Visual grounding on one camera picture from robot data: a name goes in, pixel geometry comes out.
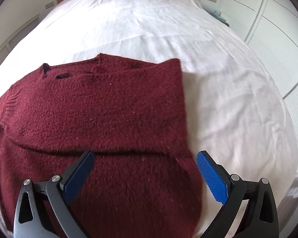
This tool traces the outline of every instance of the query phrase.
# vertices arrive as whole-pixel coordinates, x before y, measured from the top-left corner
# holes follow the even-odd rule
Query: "red knit garment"
[[[0,98],[7,228],[24,179],[49,180],[89,150],[95,166],[70,207],[92,237],[191,238],[202,179],[187,135],[179,59],[43,64]]]

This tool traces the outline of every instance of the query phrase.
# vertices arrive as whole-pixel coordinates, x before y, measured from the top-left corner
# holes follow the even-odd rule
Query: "bed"
[[[254,52],[197,0],[57,0],[59,5],[0,66],[0,96],[42,63],[99,53],[160,63],[179,58],[189,148],[206,150],[244,180],[269,179],[277,206],[296,174],[298,149],[289,113]],[[199,237],[221,204],[206,185]],[[228,233],[232,237],[246,202]],[[0,228],[7,231],[0,212]]]

